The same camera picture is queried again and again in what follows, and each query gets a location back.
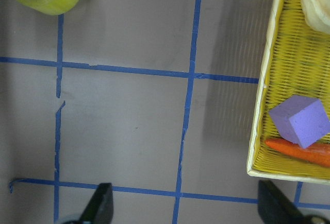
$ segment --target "tape grid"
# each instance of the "tape grid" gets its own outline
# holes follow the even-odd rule
[[[132,74],[143,74],[143,75],[188,78],[183,131],[182,131],[181,144],[180,144],[179,163],[178,163],[178,170],[177,170],[177,180],[176,180],[175,192],[158,191],[158,190],[154,190],[154,189],[113,186],[113,190],[115,192],[127,192],[127,193],[136,193],[136,194],[148,194],[148,195],[157,195],[157,196],[165,196],[165,197],[174,197],[175,204],[174,204],[174,208],[173,208],[172,224],[177,224],[179,205],[180,205],[181,198],[257,204],[257,199],[253,199],[253,198],[240,198],[240,197],[217,196],[217,195],[182,193],[181,192],[184,143],[185,143],[185,135],[186,135],[186,132],[187,132],[188,126],[189,126],[190,106],[191,106],[191,99],[192,99],[192,94],[193,94],[194,80],[195,79],[209,79],[209,80],[215,80],[215,81],[230,81],[230,82],[258,84],[258,78],[195,73],[197,36],[198,36],[198,30],[199,30],[201,1],[202,0],[195,0],[189,72],[162,71],[162,70],[152,70],[152,69],[145,69],[145,68],[131,68],[131,67],[120,67],[120,66],[111,66],[111,65],[88,65],[85,63],[64,62],[63,61],[64,15],[58,16],[57,62],[46,61],[46,60],[36,60],[36,59],[0,57],[0,62],[4,62],[4,63],[17,63],[17,64],[56,67],[56,71],[57,71],[56,96],[57,96],[57,98],[60,98],[60,95],[61,95],[62,71],[63,71],[63,68],[65,68],[65,67],[66,68],[85,69],[85,70],[95,70],[95,71],[109,71],[109,72],[121,72],[121,73],[132,73]],[[60,162],[59,162],[60,128],[61,128],[61,110],[64,106],[65,106],[65,102],[63,102],[62,106],[59,108],[59,110],[56,113],[56,128],[55,128],[56,129],[56,131],[55,131],[55,153],[56,153],[56,155],[55,155],[54,181],[42,180],[42,179],[16,179],[9,183],[9,190],[11,193],[13,192],[13,186],[16,183],[30,183],[30,184],[54,186],[54,222],[57,221],[57,219],[59,217],[59,188],[60,187],[76,187],[76,188],[86,188],[86,189],[96,189],[97,188],[96,184],[85,184],[85,183],[61,182],[60,181]],[[295,198],[294,198],[294,204],[296,206],[298,206],[300,208],[330,210],[330,204],[301,203],[300,195],[301,195],[302,185],[303,185],[302,182],[297,183],[297,188],[296,188],[296,193],[295,193]]]

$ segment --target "woven basket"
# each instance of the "woven basket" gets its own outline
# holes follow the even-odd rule
[[[300,0],[274,0],[268,25],[247,173],[251,176],[330,184],[330,168],[285,156],[264,140],[280,137],[268,111],[292,95],[322,100],[330,114],[330,36],[313,31]],[[330,135],[320,139],[330,143]]]

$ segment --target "foam cube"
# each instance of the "foam cube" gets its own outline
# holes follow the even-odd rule
[[[321,100],[293,95],[269,111],[279,134],[302,148],[330,132],[330,121]]]

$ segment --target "blue painter's tape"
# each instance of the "blue painter's tape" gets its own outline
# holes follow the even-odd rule
[[[210,79],[216,81],[232,81],[232,82],[242,82],[242,83],[252,83],[258,84],[258,78],[251,77],[240,77],[240,76],[223,76],[223,75],[212,75],[204,73],[195,73],[196,79]]]
[[[170,77],[181,77],[181,78],[188,78],[188,74],[189,74],[187,72],[161,71],[161,70],[151,70],[147,68],[127,68],[127,67],[110,66],[110,65],[89,65],[86,63],[73,63],[73,62],[63,62],[63,67],[81,68],[85,70],[95,70],[95,71],[111,71],[111,72],[133,73],[133,74],[153,75],[153,76],[170,76]]]
[[[175,197],[176,195],[175,192],[158,191],[155,189],[141,189],[141,188],[130,188],[130,187],[119,187],[119,186],[113,186],[112,189],[115,192],[128,192],[128,193],[148,194],[148,195],[167,196],[167,197]]]
[[[298,208],[330,210],[329,204],[316,204],[316,203],[298,203]]]
[[[214,201],[225,201],[225,202],[242,202],[242,203],[253,203],[253,204],[258,203],[258,199],[254,199],[254,198],[226,197],[226,196],[203,195],[203,194],[193,194],[193,193],[182,193],[182,197],[214,200]]]
[[[190,106],[191,106],[191,99],[192,99],[194,79],[195,79],[195,61],[196,61],[196,51],[197,51],[198,30],[200,23],[201,2],[202,0],[195,0],[194,18],[193,18],[192,35],[191,35],[188,86],[187,86],[187,95],[185,102],[185,113],[184,113],[184,122],[183,122],[181,144],[180,144],[178,170],[176,176],[176,188],[175,188],[176,197],[173,208],[172,224],[177,224],[179,207],[180,207],[180,197],[181,197],[181,188],[182,188],[182,162],[184,157],[185,136],[189,127]]]
[[[18,183],[18,182],[22,182],[23,180],[24,180],[24,179],[15,179],[15,180],[10,181],[9,184],[8,184],[9,192],[10,192],[10,193],[13,192],[13,190],[14,190],[13,186],[14,186],[14,184],[16,184],[16,183]]]
[[[86,189],[97,188],[97,184],[84,184],[84,183],[74,183],[74,182],[59,182],[59,185],[65,187],[86,188]],[[112,190],[115,192],[127,192],[127,193],[137,193],[137,194],[147,194],[147,195],[168,196],[168,197],[175,196],[175,192],[158,191],[155,189],[112,186]]]
[[[28,65],[49,66],[49,67],[56,67],[57,66],[57,63],[53,62],[53,61],[27,59],[27,58],[0,57],[0,62],[2,62],[2,63],[18,63],[18,64],[28,64]]]
[[[97,188],[97,184],[84,184],[84,183],[74,183],[74,182],[59,182],[58,185],[64,187],[85,188],[85,189]]]
[[[57,26],[57,79],[56,79],[56,97],[61,96],[61,81],[62,81],[62,63],[63,63],[63,24],[64,14],[58,16]]]
[[[54,172],[54,222],[59,217],[59,181],[60,181],[60,147],[61,147],[61,111],[65,101],[55,114],[55,172]]]
[[[9,183],[10,193],[14,190],[14,184],[16,183],[29,183],[29,184],[44,184],[44,185],[54,185],[52,180],[43,180],[43,179],[15,179]]]
[[[294,196],[294,205],[298,205],[300,201],[300,195],[301,195],[301,188],[303,187],[303,182],[297,183],[297,188],[295,190],[295,196]]]

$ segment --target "carrot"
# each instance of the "carrot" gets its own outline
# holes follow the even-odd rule
[[[265,143],[272,149],[288,156],[330,167],[330,144],[314,143],[304,149],[285,139],[267,139]]]

